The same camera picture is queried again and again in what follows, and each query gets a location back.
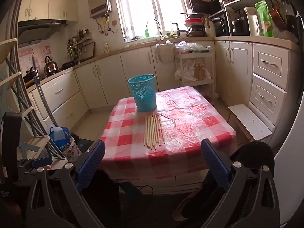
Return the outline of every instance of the red and white tablecloth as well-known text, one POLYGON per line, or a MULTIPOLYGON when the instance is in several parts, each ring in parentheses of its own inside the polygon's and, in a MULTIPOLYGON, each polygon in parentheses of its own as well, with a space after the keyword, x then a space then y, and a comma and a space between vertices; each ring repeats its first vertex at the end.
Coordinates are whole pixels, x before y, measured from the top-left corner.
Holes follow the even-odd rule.
POLYGON ((207 169, 200 153, 205 138, 228 155, 236 150, 235 131, 193 87, 156 93, 156 103, 166 141, 156 151, 143 146, 149 112, 137 112, 133 97, 114 107, 100 138, 105 143, 100 169, 110 178, 158 179, 207 169))

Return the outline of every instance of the bundle of chopsticks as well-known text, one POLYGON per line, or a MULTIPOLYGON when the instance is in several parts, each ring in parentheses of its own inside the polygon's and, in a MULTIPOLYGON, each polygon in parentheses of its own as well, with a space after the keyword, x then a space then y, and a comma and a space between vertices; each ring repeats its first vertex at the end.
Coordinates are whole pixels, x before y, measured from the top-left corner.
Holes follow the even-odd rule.
POLYGON ((158 121, 161 127, 161 134, 163 138, 163 142, 165 143, 164 138, 164 132, 163 132, 163 126, 161 118, 159 117, 159 114, 151 114, 147 115, 145 117, 145 136, 144 136, 144 146, 147 146, 152 150, 154 147, 154 150, 156 150, 157 144, 161 146, 161 140, 160 140, 160 134, 158 129, 158 121))

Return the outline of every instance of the water heater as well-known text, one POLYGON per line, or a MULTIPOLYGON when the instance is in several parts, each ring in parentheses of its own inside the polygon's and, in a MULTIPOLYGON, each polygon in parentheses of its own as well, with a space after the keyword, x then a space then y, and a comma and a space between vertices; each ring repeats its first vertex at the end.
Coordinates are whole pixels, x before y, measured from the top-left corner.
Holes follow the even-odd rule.
POLYGON ((95 19, 104 17, 107 12, 112 12, 110 0, 88 0, 90 17, 95 19))

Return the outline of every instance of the step stool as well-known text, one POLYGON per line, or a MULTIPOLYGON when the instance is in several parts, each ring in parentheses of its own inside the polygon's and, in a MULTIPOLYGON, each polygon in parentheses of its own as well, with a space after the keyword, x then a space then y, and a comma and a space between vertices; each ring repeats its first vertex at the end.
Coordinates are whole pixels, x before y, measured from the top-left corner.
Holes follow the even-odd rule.
POLYGON ((228 108, 230 110, 228 123, 230 116, 234 116, 237 125, 250 142, 264 141, 266 137, 272 134, 269 128, 244 104, 229 106, 228 108))

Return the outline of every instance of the metal screw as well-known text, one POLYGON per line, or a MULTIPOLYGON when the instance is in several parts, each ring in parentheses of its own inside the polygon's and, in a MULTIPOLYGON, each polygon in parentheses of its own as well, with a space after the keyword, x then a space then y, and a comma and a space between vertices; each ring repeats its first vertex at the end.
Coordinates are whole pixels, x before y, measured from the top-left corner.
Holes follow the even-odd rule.
POLYGON ((267 165, 263 165, 262 169, 265 171, 269 171, 269 167, 267 165))
POLYGON ((235 161, 233 162, 233 165, 236 167, 236 168, 240 168, 242 166, 242 164, 238 161, 235 161))
POLYGON ((66 169, 71 169, 73 167, 73 164, 69 162, 69 163, 66 163, 64 167, 66 169))
POLYGON ((42 166, 40 166, 38 169, 37 169, 37 172, 43 172, 44 171, 44 168, 42 166))

